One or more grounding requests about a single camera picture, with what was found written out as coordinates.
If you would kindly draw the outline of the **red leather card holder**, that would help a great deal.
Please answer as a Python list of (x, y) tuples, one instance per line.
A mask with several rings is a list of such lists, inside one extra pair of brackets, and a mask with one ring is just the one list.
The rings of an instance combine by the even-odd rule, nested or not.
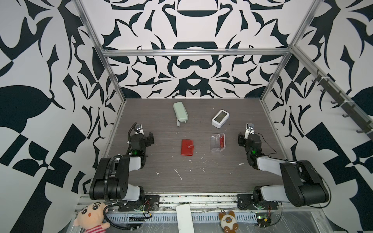
[(194, 154), (194, 142), (190, 139), (182, 139), (181, 155), (192, 156)]

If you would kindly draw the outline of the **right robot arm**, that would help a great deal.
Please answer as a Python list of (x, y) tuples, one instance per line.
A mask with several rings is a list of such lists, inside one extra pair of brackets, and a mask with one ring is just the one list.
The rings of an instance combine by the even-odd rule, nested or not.
[(245, 148), (248, 164), (261, 171), (282, 178), (281, 185), (257, 186), (253, 191), (253, 202), (291, 203), (295, 207), (325, 204), (331, 201), (331, 191), (321, 175), (307, 160), (290, 161), (274, 158), (262, 152), (259, 133), (238, 135), (238, 145)]

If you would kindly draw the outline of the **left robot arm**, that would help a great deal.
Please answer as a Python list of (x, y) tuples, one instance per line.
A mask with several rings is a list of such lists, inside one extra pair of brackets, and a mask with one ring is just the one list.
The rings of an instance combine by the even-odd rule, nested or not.
[(129, 183), (129, 173), (144, 168), (146, 148), (154, 144), (154, 135), (138, 133), (130, 140), (127, 154), (100, 160), (89, 190), (92, 200), (144, 202), (143, 188)]

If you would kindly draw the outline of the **red vip card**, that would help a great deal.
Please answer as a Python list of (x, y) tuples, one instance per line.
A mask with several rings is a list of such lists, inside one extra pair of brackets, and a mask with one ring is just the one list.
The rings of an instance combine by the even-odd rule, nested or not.
[(219, 136), (219, 146), (223, 150), (225, 148), (225, 134), (220, 134)]

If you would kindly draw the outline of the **clear acrylic card stand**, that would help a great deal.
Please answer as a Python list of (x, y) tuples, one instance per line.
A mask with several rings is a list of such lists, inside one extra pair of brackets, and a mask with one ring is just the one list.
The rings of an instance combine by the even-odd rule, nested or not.
[(219, 146), (219, 136), (220, 134), (222, 133), (219, 133), (219, 134), (213, 134), (211, 137), (210, 137), (210, 148), (211, 148), (211, 152), (221, 152), (223, 150), (220, 149), (220, 146)]

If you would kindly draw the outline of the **white digital clock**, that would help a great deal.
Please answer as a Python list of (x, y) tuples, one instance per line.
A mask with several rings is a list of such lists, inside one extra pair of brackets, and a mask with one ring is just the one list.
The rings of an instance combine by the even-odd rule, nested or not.
[(211, 124), (216, 128), (221, 128), (229, 119), (230, 114), (225, 110), (220, 110), (212, 119)]

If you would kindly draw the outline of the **green glasses case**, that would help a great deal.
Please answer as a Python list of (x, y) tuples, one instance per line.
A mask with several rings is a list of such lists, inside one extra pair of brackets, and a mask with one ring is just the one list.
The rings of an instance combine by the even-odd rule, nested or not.
[(176, 118), (179, 122), (187, 122), (188, 121), (188, 113), (186, 108), (182, 102), (177, 102), (173, 104), (173, 109), (176, 115)]

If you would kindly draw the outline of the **small green circuit board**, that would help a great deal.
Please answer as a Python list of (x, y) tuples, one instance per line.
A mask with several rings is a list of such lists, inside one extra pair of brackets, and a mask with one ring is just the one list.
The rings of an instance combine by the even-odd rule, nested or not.
[(268, 216), (266, 213), (256, 213), (256, 221), (257, 227), (259, 228), (267, 228), (272, 223), (272, 218)]

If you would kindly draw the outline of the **brown white plush toy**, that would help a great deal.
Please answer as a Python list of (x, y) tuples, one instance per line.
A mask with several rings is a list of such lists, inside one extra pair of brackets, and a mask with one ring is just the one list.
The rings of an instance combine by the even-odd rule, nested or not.
[(233, 210), (228, 212), (221, 210), (219, 213), (219, 220), (220, 226), (222, 227), (224, 233), (235, 233), (239, 228), (239, 224), (237, 223), (235, 212)]

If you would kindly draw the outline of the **cartoon boy plush doll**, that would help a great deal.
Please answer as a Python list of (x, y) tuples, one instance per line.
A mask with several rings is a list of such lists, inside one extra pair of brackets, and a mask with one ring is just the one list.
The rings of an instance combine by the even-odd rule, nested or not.
[(74, 220), (74, 227), (82, 227), (85, 233), (105, 233), (110, 224), (104, 223), (105, 203), (95, 202), (84, 207)]

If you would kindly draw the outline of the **white rectangular box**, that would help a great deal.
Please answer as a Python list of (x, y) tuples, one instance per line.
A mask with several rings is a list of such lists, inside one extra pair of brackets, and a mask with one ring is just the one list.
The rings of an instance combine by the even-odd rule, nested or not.
[(194, 233), (192, 214), (189, 204), (176, 207), (177, 224), (179, 233)]

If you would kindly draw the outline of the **grey hook rack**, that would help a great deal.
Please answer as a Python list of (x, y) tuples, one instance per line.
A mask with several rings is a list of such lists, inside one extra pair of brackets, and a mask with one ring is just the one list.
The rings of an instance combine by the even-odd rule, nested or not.
[(330, 77), (322, 76), (317, 70), (317, 76), (313, 80), (321, 85), (322, 93), (328, 93), (333, 101), (331, 104), (341, 107), (344, 118), (350, 118), (360, 129), (358, 134), (365, 134), (373, 140), (373, 119), (368, 116), (358, 104), (352, 100)]

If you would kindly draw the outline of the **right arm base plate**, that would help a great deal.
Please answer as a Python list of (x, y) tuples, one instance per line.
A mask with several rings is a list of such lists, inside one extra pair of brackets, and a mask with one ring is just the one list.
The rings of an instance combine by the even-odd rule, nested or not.
[(255, 201), (253, 194), (238, 194), (237, 208), (240, 210), (277, 210), (281, 208), (278, 202)]

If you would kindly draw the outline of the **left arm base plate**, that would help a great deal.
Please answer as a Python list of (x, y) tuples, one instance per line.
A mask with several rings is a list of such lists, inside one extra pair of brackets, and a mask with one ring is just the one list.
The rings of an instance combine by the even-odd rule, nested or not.
[(140, 197), (138, 201), (129, 201), (127, 204), (118, 208), (120, 212), (131, 211), (153, 211), (159, 208), (160, 196), (159, 195), (145, 195)]

